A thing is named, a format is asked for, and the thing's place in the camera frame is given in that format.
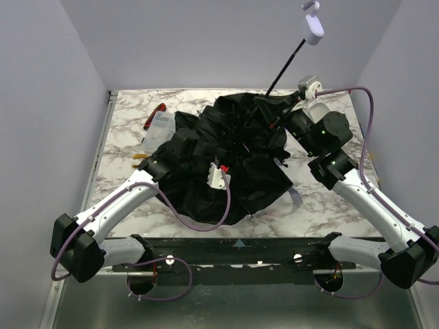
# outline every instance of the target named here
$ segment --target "robotic arm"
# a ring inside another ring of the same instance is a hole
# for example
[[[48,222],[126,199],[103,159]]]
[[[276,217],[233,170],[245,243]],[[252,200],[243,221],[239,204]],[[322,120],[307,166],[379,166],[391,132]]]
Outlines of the robotic arm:
[[[381,270],[395,285],[408,289],[438,258],[435,249],[415,231],[424,232],[437,244],[439,228],[425,228],[376,189],[370,180],[367,181],[368,186],[364,184],[358,165],[342,149],[353,136],[346,116],[329,112],[313,122],[312,116],[303,108],[304,101],[315,98],[319,90],[321,83],[313,76],[302,80],[299,91],[289,97],[255,97],[258,108],[253,119],[267,123],[273,131],[286,129],[308,152],[309,157],[315,158],[309,167],[317,181],[358,209],[382,234],[385,242],[352,239],[332,233],[319,244],[320,251],[322,246],[325,248],[322,253],[325,258],[313,263],[313,269],[324,269],[326,260],[330,260],[330,263],[361,264]],[[176,149],[181,149],[181,152],[194,148],[194,140],[186,132],[177,131],[171,141],[174,140],[176,143],[179,141]],[[145,159],[118,189],[92,208],[74,219],[66,214],[59,217],[51,242],[51,255],[56,259],[56,264],[63,265],[78,282],[84,282],[102,267],[150,260],[153,248],[145,239],[139,236],[124,239],[106,237],[130,212],[159,193],[158,181],[170,171],[169,162],[163,162],[153,155]],[[225,176],[219,172],[221,169],[213,166],[206,181],[212,188],[228,188],[228,179],[224,180]],[[403,216],[409,225],[401,223],[379,198]],[[52,278],[57,279],[55,269]]]

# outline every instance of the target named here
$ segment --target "red object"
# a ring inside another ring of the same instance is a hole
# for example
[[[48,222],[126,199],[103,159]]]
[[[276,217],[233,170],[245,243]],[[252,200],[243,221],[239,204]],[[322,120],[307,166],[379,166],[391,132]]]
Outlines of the red object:
[[[154,115],[156,115],[156,113],[160,111],[160,112],[164,112],[166,111],[166,105],[165,103],[160,103],[155,109],[154,111],[152,111],[151,115],[148,117],[148,119],[146,119],[145,124],[143,125],[143,129],[147,130],[150,126],[151,126],[151,122],[152,119],[154,118]]]
[[[219,166],[219,167],[222,169],[222,171],[224,173],[226,173],[228,171],[228,168],[226,166],[224,166],[223,164],[221,166]]]

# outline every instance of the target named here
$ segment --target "gray floor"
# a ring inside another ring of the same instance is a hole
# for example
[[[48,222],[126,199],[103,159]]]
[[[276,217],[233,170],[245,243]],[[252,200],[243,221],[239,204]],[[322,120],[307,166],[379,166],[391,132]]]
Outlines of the gray floor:
[[[345,274],[343,293],[363,293],[376,273]],[[157,296],[181,287],[161,287]],[[55,329],[105,328],[422,328],[413,299],[386,282],[372,297],[339,300],[315,286],[292,284],[194,287],[175,302],[138,302],[128,298],[125,276],[97,276],[78,284],[68,279]]]

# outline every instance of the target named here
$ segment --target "cable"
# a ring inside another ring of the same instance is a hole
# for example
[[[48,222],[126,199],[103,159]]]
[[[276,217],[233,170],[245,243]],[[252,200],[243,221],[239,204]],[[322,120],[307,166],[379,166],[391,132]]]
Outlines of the cable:
[[[320,286],[320,284],[317,282],[316,279],[314,279],[314,283],[320,289],[320,292],[322,292],[322,293],[324,293],[326,295],[329,295],[331,297],[341,298],[343,300],[359,300],[361,298],[366,298],[366,297],[369,297],[369,296],[373,295],[374,293],[376,293],[383,286],[384,278],[385,278],[385,276],[383,274],[381,274],[381,279],[380,279],[378,285],[374,289],[372,289],[371,291],[369,291],[368,293],[365,293],[363,295],[354,295],[354,296],[351,296],[351,295],[340,295],[340,294],[337,294],[337,293],[332,293],[330,291],[324,290],[322,288],[322,286]]]
[[[66,251],[67,247],[69,246],[70,242],[75,238],[76,234],[78,234],[84,228],[84,226],[86,226],[88,223],[91,222],[90,218],[95,218],[98,214],[100,214],[105,208],[107,208],[109,205],[111,205],[120,196],[122,196],[123,194],[127,193],[128,191],[131,191],[133,188],[138,187],[138,186],[148,186],[148,187],[151,187],[154,190],[156,190],[157,193],[160,194],[160,196],[163,198],[163,200],[165,200],[165,203],[167,204],[169,209],[171,209],[171,211],[177,217],[177,219],[184,226],[186,226],[187,228],[190,228],[191,230],[194,230],[194,231],[197,231],[197,232],[210,232],[210,231],[213,231],[213,230],[217,229],[226,220],[226,218],[228,216],[228,212],[230,210],[230,203],[232,201],[232,197],[231,197],[231,193],[230,193],[230,186],[228,184],[228,180],[226,178],[226,174],[224,173],[223,170],[221,170],[221,176],[222,176],[222,179],[224,181],[224,185],[226,187],[226,193],[227,193],[226,209],[224,211],[224,214],[223,214],[222,218],[218,221],[218,223],[216,223],[214,226],[211,226],[210,228],[207,228],[207,229],[197,228],[196,226],[193,226],[193,225],[191,225],[189,223],[186,223],[185,220],[183,218],[181,218],[180,215],[177,213],[177,210],[172,206],[170,200],[167,198],[167,196],[164,194],[164,192],[162,192],[162,190],[160,190],[157,186],[155,186],[155,185],[153,185],[151,183],[148,183],[148,182],[136,182],[136,183],[131,184],[130,186],[127,186],[126,188],[120,190],[118,193],[114,194],[110,199],[108,199],[106,202],[104,202],[104,204],[102,204],[102,206],[100,206],[98,209],[96,209],[95,212],[93,212],[90,215],[89,218],[87,218],[85,221],[83,221],[72,232],[72,234],[70,234],[70,236],[67,238],[67,240],[62,245],[60,251],[58,252],[58,255],[55,257],[55,261],[54,261],[54,264],[53,264],[52,270],[51,270],[51,279],[53,281],[61,281],[61,280],[64,280],[64,279],[66,279],[66,278],[68,278],[70,276],[70,274],[68,273],[68,274],[66,274],[64,276],[61,276],[61,277],[57,278],[56,277],[56,269],[57,269],[58,265],[60,264],[62,255],[65,253],[65,251]]]
[[[136,295],[135,293],[131,292],[131,287],[130,287],[131,282],[128,281],[127,287],[128,287],[128,290],[130,291],[130,294],[128,295],[128,297],[135,296],[139,299],[139,301],[140,300],[152,300],[153,302],[170,302],[172,300],[177,300],[178,298],[183,297],[184,295],[186,295],[189,292],[189,290],[192,287],[192,270],[191,270],[191,267],[189,266],[189,264],[186,263],[181,258],[176,258],[176,257],[174,257],[174,258],[157,258],[157,259],[149,260],[147,262],[130,264],[130,265],[133,267],[139,267],[139,266],[149,265],[152,263],[155,264],[157,262],[161,262],[164,260],[177,260],[178,262],[182,263],[187,268],[187,271],[189,272],[189,283],[187,284],[186,288],[181,293],[179,293],[178,295],[175,295],[173,297],[155,298],[155,297],[148,297],[145,295]]]
[[[288,61],[285,63],[283,68],[281,69],[281,72],[277,75],[276,79],[274,79],[272,85],[268,88],[267,93],[265,94],[265,97],[270,96],[270,93],[273,91],[273,88],[276,86],[279,79],[282,77],[282,75],[285,73],[285,71],[288,69],[288,66],[291,64],[293,59],[296,57],[296,54],[299,52],[299,50],[302,48],[302,46],[305,44],[305,39],[302,39],[302,41],[297,46],[296,50],[293,52],[293,54],[288,58]]]
[[[361,178],[364,186],[370,191],[370,193],[378,201],[380,201],[380,203],[384,206],[384,208],[389,210],[407,228],[409,228],[410,230],[415,232],[417,235],[419,235],[421,238],[426,240],[426,242],[428,242],[428,244],[431,245],[431,247],[436,252],[439,253],[439,247],[427,235],[425,235],[423,232],[421,232],[420,230],[418,230],[415,227],[412,227],[410,225],[410,223],[402,215],[399,214],[399,212],[397,212],[389,203],[387,203],[386,200],[384,200],[378,194],[378,192],[376,192],[376,190],[374,190],[371,187],[371,185],[369,185],[368,180],[366,179],[366,176],[364,174],[364,162],[365,162],[365,159],[366,159],[367,146],[368,146],[368,143],[369,143],[370,131],[372,129],[372,122],[373,122],[373,115],[374,115],[374,112],[375,112],[373,96],[372,96],[372,93],[370,92],[370,90],[368,88],[366,88],[366,87],[355,86],[355,87],[350,87],[350,88],[340,88],[340,89],[331,89],[331,90],[319,91],[319,92],[316,92],[316,96],[323,96],[323,95],[328,95],[328,94],[333,94],[333,93],[339,93],[339,92],[342,92],[342,91],[351,92],[352,90],[362,90],[362,91],[366,92],[368,94],[368,96],[369,96],[369,104],[370,104],[369,122],[368,122],[368,127],[367,127],[367,130],[366,130],[366,135],[364,137],[364,144],[363,144],[363,150],[361,151],[361,158],[360,158],[360,161],[359,161],[359,175],[360,175],[360,178]],[[439,281],[429,281],[429,280],[420,279],[419,282],[426,283],[426,284],[432,284],[432,285],[439,285]]]

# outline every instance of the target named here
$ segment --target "black fabric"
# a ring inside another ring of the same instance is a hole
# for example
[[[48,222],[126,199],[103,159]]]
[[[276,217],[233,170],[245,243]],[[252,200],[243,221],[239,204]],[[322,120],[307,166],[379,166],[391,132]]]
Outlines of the black fabric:
[[[202,223],[217,223],[226,207],[226,191],[206,183],[215,157],[229,168],[232,201],[224,224],[232,225],[244,216],[269,206],[292,186],[275,163],[289,157],[283,148],[285,129],[272,131],[255,119],[258,94],[241,93],[219,97],[200,116],[176,113],[176,129],[195,131],[198,143],[185,169],[181,167],[159,181],[161,190],[182,215]],[[170,142],[154,153],[158,159]]]

